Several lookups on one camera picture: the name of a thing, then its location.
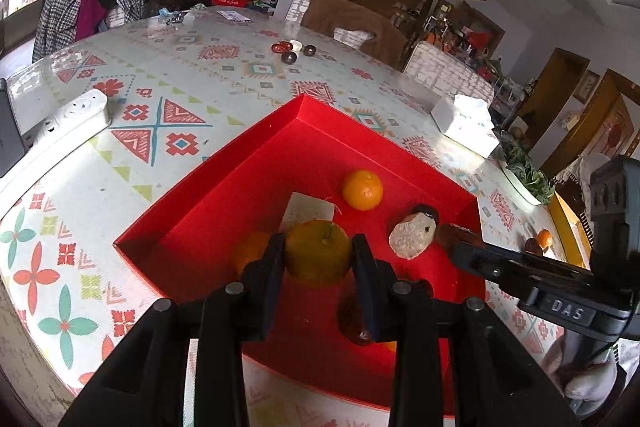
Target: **plaid jacket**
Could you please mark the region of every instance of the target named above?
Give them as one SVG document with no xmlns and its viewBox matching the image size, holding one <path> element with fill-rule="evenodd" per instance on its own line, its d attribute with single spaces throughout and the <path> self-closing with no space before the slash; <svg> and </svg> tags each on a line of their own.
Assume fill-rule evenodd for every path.
<svg viewBox="0 0 640 427">
<path fill-rule="evenodd" d="M 117 0 L 125 23 L 142 19 L 145 0 Z M 80 0 L 45 0 L 33 46 L 33 62 L 76 41 Z"/>
</svg>

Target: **white brick pattern chair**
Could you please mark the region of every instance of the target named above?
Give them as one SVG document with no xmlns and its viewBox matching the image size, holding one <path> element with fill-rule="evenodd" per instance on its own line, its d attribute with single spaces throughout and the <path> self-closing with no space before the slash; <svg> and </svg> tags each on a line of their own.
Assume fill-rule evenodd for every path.
<svg viewBox="0 0 640 427">
<path fill-rule="evenodd" d="M 309 3 L 311 3 L 311 0 L 293 0 L 289 7 L 286 20 L 300 24 L 302 17 L 304 17 L 306 10 L 309 8 Z M 373 37 L 374 35 L 372 33 L 361 30 L 351 32 L 343 28 L 336 28 L 334 32 L 334 40 L 356 50 L 359 50 L 365 41 Z"/>
<path fill-rule="evenodd" d="M 466 94 L 484 100 L 487 105 L 494 99 L 494 88 L 490 83 L 459 60 L 425 41 L 418 42 L 404 73 L 419 84 L 451 99 L 457 94 Z"/>
</svg>

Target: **brown cloth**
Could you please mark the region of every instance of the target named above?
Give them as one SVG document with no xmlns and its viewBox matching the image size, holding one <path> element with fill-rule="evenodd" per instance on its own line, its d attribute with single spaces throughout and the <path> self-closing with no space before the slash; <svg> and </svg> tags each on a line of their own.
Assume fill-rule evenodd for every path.
<svg viewBox="0 0 640 427">
<path fill-rule="evenodd" d="M 366 31 L 375 35 L 360 51 L 398 69 L 406 38 L 382 15 L 347 0 L 311 0 L 301 24 L 334 38 L 336 28 Z"/>
</svg>

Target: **green vegetable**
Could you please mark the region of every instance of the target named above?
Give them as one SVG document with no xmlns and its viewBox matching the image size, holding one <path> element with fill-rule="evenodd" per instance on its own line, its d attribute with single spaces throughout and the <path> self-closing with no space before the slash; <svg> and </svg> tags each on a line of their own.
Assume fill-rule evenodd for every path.
<svg viewBox="0 0 640 427">
<path fill-rule="evenodd" d="M 540 203 L 548 204 L 556 191 L 554 184 L 547 179 L 544 172 L 534 169 L 529 155 L 512 137 L 503 135 L 501 138 L 507 168 L 515 174 L 533 197 Z"/>
</svg>

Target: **dining table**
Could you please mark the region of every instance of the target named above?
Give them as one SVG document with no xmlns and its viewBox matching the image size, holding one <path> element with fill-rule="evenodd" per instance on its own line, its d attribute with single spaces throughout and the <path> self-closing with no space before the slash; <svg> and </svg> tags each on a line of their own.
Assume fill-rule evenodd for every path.
<svg viewBox="0 0 640 427">
<path fill-rule="evenodd" d="M 233 22 L 220 14 L 224 9 L 193 9 L 171 25 L 162 17 L 129 23 L 8 79 L 23 131 L 93 88 L 108 97 L 111 116 L 107 129 L 37 181 L 0 222 L 0 360 L 43 426 L 57 425 L 160 297 L 116 253 L 114 240 L 188 172 L 301 94 L 342 111 L 475 195 L 486 242 L 520 251 L 548 229 L 554 243 L 547 255 L 564 261 L 545 206 L 527 203 L 495 158 L 441 133 L 430 115 L 437 93 L 296 23 L 236 8 L 250 22 Z M 284 64 L 271 45 L 289 39 L 314 45 L 316 54 Z M 537 362 L 562 335 L 561 327 L 521 311 L 493 283 L 486 283 L 484 300 Z M 193 424 L 192 348 L 185 426 Z M 388 423 L 384 408 L 296 383 L 247 357 L 243 367 L 252 426 Z M 536 414 L 543 421 L 544 410 Z"/>
</svg>

